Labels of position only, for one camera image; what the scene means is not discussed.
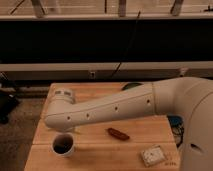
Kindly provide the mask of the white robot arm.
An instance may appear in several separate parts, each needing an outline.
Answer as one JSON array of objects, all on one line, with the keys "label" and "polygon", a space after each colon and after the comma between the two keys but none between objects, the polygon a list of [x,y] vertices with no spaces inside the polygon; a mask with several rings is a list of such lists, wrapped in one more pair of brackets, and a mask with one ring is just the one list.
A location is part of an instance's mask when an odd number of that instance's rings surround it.
[{"label": "white robot arm", "polygon": [[54,92],[44,120],[47,127],[66,132],[80,125],[161,114],[183,120],[180,171],[213,171],[213,80],[155,81],[81,103],[62,88]]}]

